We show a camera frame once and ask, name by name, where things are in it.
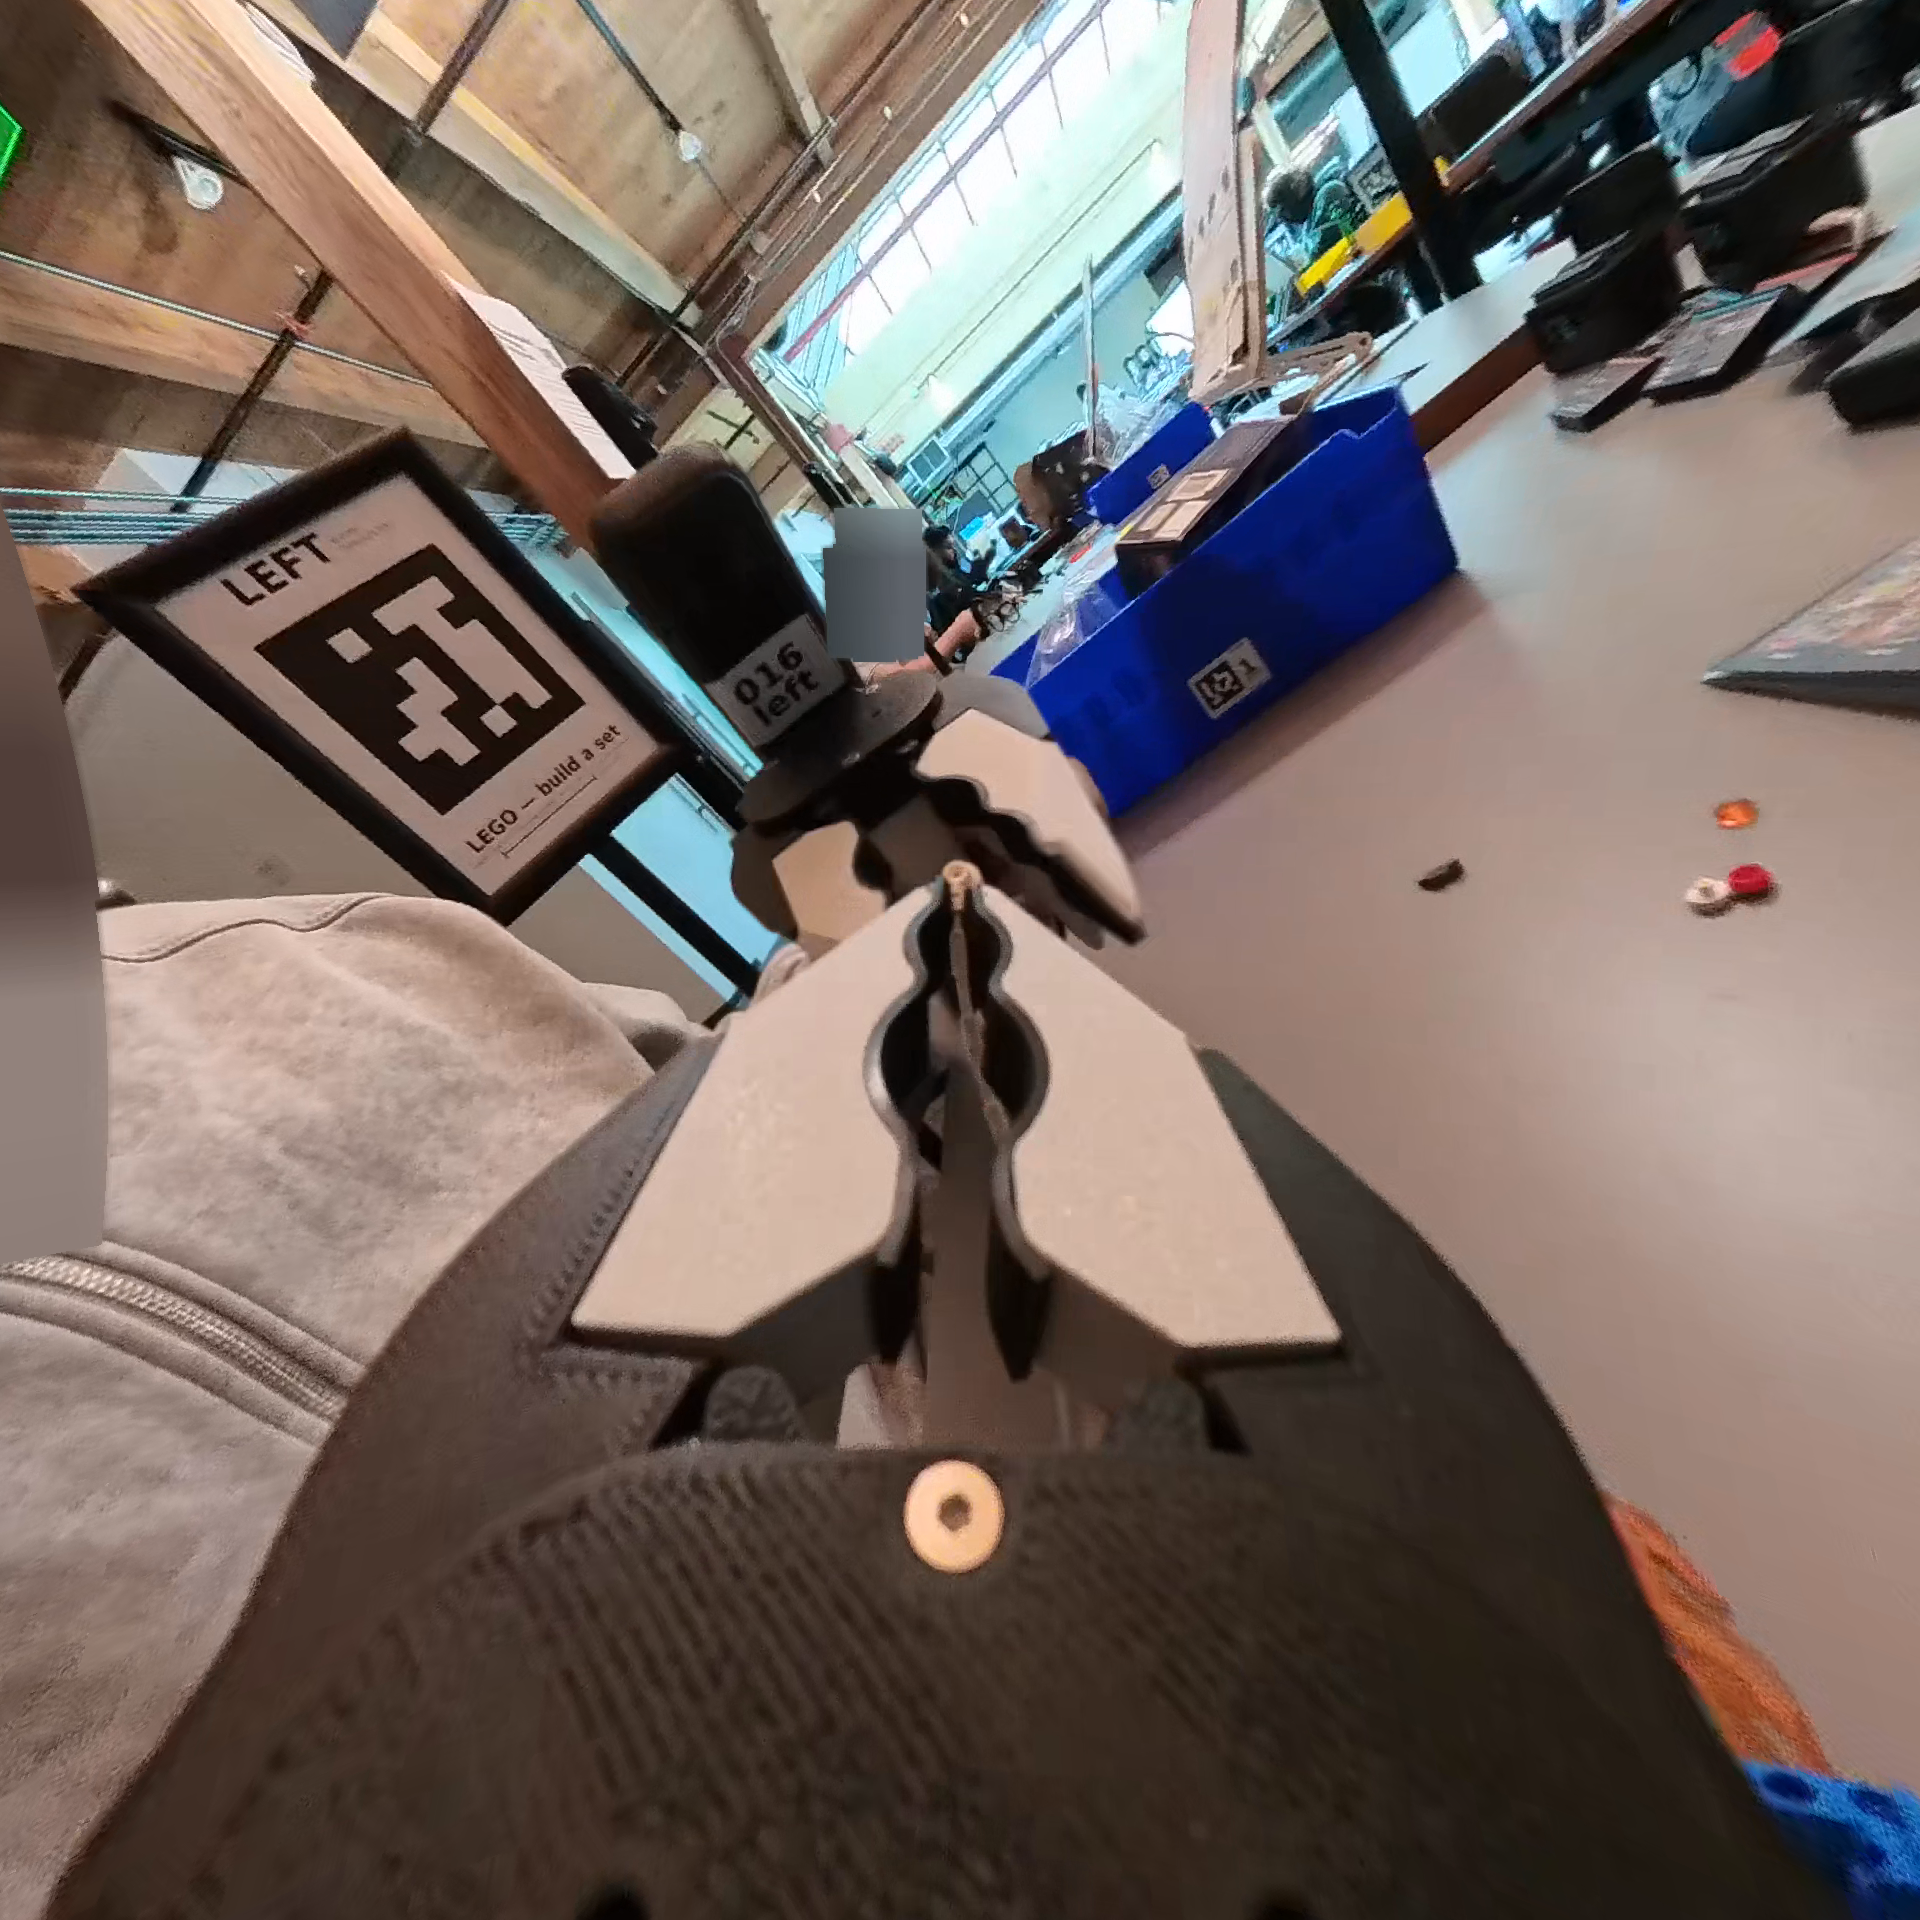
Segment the black floor lamp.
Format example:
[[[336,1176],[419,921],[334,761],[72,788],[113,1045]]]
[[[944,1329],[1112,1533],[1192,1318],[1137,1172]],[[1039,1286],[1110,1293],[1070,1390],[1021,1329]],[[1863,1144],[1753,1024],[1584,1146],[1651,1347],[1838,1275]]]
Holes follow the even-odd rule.
[[[1368,109],[1379,146],[1409,203],[1413,238],[1437,282],[1439,298],[1455,302],[1482,288],[1478,254],[1461,214],[1439,174],[1437,156],[1409,104],[1385,37],[1368,2],[1322,2],[1328,34],[1344,57]]]

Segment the grey flat pouch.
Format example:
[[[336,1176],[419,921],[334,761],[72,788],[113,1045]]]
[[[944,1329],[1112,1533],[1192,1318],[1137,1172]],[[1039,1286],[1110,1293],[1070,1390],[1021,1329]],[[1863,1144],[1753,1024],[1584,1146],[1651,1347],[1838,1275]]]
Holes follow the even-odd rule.
[[[1870,339],[1918,307],[1918,214],[1890,227],[1879,245],[1821,293],[1768,353],[1826,353],[1845,339]]]

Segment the wooden post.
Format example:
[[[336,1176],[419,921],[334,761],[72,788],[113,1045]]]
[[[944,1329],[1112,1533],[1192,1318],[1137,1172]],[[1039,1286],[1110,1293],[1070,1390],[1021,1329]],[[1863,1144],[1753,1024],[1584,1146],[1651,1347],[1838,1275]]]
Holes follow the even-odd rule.
[[[464,264],[240,4],[88,2],[265,209],[577,545],[614,477],[495,325]]]

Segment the person's grey hoodie torso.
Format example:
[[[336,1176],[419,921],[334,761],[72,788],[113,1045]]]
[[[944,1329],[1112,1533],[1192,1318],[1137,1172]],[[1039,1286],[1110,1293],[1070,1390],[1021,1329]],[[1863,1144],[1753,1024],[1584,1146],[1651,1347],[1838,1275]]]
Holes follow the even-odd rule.
[[[426,1286],[702,1032],[454,902],[122,902],[101,936],[104,1236],[6,1266],[6,1915],[181,1712]]]

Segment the black metal stand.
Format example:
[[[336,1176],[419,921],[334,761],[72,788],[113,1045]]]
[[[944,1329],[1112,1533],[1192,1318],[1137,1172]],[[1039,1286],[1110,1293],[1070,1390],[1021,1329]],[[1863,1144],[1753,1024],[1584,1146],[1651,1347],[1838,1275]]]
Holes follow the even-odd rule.
[[[630,469],[643,469],[658,458],[656,416],[608,373],[589,364],[569,365],[565,381]]]

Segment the blue plastic storage bin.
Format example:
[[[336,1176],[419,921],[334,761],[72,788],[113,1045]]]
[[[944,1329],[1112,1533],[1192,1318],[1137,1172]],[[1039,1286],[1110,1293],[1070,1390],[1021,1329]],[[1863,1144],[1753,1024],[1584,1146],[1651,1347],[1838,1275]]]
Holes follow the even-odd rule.
[[[1215,442],[1210,406],[1187,400],[1088,486],[1088,509],[1105,526],[1134,516],[1166,482],[1184,472]]]
[[[1106,566],[1091,630],[1037,667],[1030,638],[995,677],[1122,816],[1458,574],[1399,388],[1304,418],[1306,458],[1168,577],[1130,594]]]

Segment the blue lego piece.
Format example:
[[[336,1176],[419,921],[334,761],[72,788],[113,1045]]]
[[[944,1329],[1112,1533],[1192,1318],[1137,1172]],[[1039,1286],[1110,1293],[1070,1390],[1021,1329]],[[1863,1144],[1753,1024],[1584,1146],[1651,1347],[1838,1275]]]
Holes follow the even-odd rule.
[[[1763,1805],[1854,1918],[1918,1915],[1918,1796],[1783,1764],[1745,1764]]]

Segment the framed black white marker sign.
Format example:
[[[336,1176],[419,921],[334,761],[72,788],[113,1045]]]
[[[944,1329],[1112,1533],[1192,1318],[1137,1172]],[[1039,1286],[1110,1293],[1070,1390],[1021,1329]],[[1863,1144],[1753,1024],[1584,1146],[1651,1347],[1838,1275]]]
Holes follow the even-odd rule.
[[[80,600],[432,897],[511,923],[690,739],[408,429],[190,522]]]

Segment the lego instruction booklet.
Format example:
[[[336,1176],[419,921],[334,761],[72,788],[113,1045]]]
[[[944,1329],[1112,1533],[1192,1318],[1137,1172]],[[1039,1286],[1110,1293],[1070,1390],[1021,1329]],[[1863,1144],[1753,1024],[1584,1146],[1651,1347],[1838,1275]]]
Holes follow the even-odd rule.
[[[1918,716],[1918,542],[1911,539],[1718,661],[1706,689]]]

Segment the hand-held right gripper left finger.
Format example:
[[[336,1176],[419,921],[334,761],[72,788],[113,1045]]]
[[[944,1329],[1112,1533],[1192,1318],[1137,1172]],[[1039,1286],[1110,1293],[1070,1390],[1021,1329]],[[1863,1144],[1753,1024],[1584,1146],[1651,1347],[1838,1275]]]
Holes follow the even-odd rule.
[[[801,1397],[921,1313],[930,890],[717,1045],[569,1314],[589,1347],[765,1364]]]

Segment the orange textured object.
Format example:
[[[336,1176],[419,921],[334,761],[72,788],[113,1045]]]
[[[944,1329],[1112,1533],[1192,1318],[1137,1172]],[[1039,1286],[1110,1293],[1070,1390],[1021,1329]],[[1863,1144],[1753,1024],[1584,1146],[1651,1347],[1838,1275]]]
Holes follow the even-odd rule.
[[[1665,1644],[1720,1740],[1766,1768],[1829,1772],[1818,1729],[1734,1605],[1651,1513],[1602,1500]]]

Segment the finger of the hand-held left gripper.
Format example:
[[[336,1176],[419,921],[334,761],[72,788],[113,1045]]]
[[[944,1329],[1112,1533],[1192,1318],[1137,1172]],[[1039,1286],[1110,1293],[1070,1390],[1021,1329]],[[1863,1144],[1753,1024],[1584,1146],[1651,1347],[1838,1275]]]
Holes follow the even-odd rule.
[[[991,710],[961,710],[933,731],[917,779],[938,798],[965,786],[1018,872],[1046,878],[1064,907],[1105,936],[1142,945],[1137,874],[1091,776],[1056,741]]]
[[[805,954],[855,940],[898,901],[880,853],[855,824],[743,827],[731,888],[757,923]]]

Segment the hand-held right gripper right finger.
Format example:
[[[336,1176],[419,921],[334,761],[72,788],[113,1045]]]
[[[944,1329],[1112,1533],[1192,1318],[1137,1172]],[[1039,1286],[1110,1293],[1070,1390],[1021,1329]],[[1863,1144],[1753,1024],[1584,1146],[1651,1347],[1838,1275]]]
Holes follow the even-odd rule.
[[[1011,1148],[1039,1363],[1079,1397],[1333,1354],[1341,1330],[1183,1028],[995,892],[995,1001],[1041,1051]]]

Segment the dark small box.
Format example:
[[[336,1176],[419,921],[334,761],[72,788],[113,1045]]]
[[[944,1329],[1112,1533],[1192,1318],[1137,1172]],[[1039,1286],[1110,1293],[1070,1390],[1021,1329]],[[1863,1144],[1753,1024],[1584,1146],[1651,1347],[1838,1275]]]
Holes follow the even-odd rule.
[[[1304,420],[1241,418],[1224,428],[1122,524],[1113,562],[1134,602],[1211,539],[1304,458]]]

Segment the white paper sheet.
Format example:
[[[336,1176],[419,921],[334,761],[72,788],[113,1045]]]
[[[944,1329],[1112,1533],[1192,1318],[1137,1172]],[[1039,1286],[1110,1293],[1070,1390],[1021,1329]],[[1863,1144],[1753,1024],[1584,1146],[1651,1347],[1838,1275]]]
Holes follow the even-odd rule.
[[[534,385],[550,411],[581,444],[599,473],[611,482],[633,477],[635,466],[627,460],[611,435],[591,416],[579,393],[567,385],[569,364],[517,304],[485,296],[459,280],[448,282],[450,291],[466,302],[472,314],[493,332],[493,339]]]

